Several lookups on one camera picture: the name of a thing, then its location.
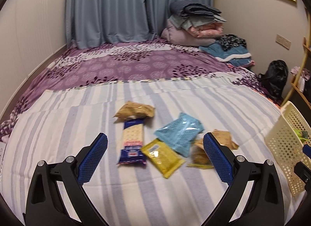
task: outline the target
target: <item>striped sheet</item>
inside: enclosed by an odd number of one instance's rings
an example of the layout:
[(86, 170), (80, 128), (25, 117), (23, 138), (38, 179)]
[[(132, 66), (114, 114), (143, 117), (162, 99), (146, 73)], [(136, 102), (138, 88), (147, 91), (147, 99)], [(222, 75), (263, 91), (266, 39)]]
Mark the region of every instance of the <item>striped sheet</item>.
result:
[[(83, 187), (111, 226), (199, 226), (205, 221), (227, 188), (215, 170), (184, 164), (170, 179), (164, 179), (150, 162), (145, 169), (116, 165), (123, 127), (112, 117), (128, 100), (156, 107), (155, 117), (145, 125), (145, 144), (155, 138), (154, 130), (185, 112), (203, 123), (204, 132), (230, 131), (240, 145), (234, 151), (236, 155), (261, 163), (273, 159), (263, 140), (279, 117), (279, 109), (226, 77), (45, 91), (20, 116), (4, 156), (2, 195), (21, 221), (36, 163), (41, 159), (56, 163), (76, 155), (99, 132), (108, 136), (108, 149), (91, 181)], [(291, 196), (282, 171), (277, 169), (285, 214), (290, 218), (302, 197)], [(251, 183), (232, 219), (242, 213), (250, 189)], [(78, 219), (62, 185), (60, 190), (69, 214)]]

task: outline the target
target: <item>white wardrobe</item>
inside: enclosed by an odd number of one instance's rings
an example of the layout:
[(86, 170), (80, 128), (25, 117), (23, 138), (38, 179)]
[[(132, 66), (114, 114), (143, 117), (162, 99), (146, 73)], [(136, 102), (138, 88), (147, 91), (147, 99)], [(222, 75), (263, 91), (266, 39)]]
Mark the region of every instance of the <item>white wardrobe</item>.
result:
[(65, 44), (66, 0), (7, 0), (0, 11), (0, 117), (27, 78)]

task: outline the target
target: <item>plastic basket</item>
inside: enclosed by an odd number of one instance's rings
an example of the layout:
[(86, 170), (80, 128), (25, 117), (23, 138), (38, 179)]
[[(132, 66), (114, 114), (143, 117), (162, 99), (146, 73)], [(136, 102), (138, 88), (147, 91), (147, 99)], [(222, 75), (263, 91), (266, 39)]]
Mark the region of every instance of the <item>plastic basket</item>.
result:
[(284, 172), (290, 191), (297, 195), (304, 191), (305, 183), (294, 173), (295, 165), (301, 161), (311, 168), (311, 160), (302, 152), (303, 143), (293, 129), (307, 131), (310, 145), (311, 128), (291, 102), (281, 108), (281, 116), (265, 137), (265, 143)]

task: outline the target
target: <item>wall outlet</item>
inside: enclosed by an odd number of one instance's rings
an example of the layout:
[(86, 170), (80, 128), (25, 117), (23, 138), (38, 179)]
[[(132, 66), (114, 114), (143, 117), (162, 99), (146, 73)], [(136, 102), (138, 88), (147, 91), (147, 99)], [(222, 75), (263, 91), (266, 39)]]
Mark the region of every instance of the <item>wall outlet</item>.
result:
[(276, 42), (278, 44), (281, 44), (285, 48), (290, 49), (291, 41), (285, 39), (284, 37), (280, 36), (279, 34), (276, 35)]

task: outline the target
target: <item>dark gray folded blanket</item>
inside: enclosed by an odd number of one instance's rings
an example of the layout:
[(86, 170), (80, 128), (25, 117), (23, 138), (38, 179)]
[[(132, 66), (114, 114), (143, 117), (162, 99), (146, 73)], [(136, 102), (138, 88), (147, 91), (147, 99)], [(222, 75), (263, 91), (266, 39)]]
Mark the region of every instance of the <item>dark gray folded blanket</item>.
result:
[(203, 16), (212, 18), (214, 15), (221, 14), (217, 8), (192, 1), (173, 2), (170, 5), (170, 11), (180, 17)]

